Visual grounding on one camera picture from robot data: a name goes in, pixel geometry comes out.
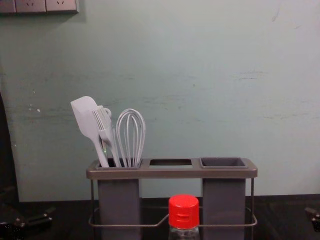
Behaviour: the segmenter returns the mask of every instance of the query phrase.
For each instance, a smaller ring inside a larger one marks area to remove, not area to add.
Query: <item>utensil caddy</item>
[[[240,157],[146,158],[136,168],[102,168],[96,160],[86,170],[91,181],[89,224],[93,229],[101,229],[101,240],[141,240],[141,228],[156,228],[168,215],[158,223],[141,224],[139,179],[201,179],[203,203],[199,227],[203,228],[203,240],[244,240],[245,228],[251,228],[253,240],[253,227],[257,224],[254,215],[254,179],[257,175],[257,167],[249,159]],[[251,223],[245,223],[246,179],[251,179],[248,208]],[[99,209],[94,207],[95,180]],[[97,210],[101,224],[95,221]]]

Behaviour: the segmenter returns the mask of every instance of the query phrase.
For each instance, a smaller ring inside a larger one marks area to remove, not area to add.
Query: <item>wall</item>
[[[97,156],[70,106],[85,95],[113,116],[143,114],[145,157],[246,157],[257,195],[319,193],[320,3],[80,4],[74,16],[0,18],[22,201],[89,198],[85,170]],[[142,183],[144,197],[200,194],[199,180],[154,183]]]

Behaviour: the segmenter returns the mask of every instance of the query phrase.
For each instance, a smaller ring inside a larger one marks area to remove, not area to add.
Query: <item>red cap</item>
[[[169,224],[177,229],[199,225],[199,201],[195,196],[179,194],[169,199]]]

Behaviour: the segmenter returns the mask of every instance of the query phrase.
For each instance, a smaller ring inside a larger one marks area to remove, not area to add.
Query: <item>electrical outlet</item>
[[[15,0],[17,13],[45,13],[46,0]]]
[[[11,14],[15,12],[15,0],[0,0],[0,14]]]
[[[78,12],[76,0],[45,0],[45,3],[47,12]]]

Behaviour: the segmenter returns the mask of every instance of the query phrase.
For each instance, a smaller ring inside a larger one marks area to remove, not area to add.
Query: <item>kitchen utensil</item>
[[[112,122],[109,115],[107,114],[103,106],[98,106],[95,110],[93,110],[93,114],[99,128],[98,132],[99,132],[100,138],[110,148],[111,153],[113,155],[113,161],[115,166],[117,168],[121,168],[122,166],[119,160],[117,148],[115,146],[115,141],[114,141],[115,138],[114,138],[114,133],[112,129]]]
[[[97,121],[93,114],[93,110],[98,107],[96,102],[89,96],[83,96],[72,101],[71,106],[81,133],[93,142],[101,166],[109,167],[100,143]]]
[[[120,134],[121,128],[123,128],[125,149]],[[129,167],[137,167],[141,161],[146,137],[146,123],[143,116],[132,108],[124,110],[116,122],[115,131],[123,161],[126,161]]]

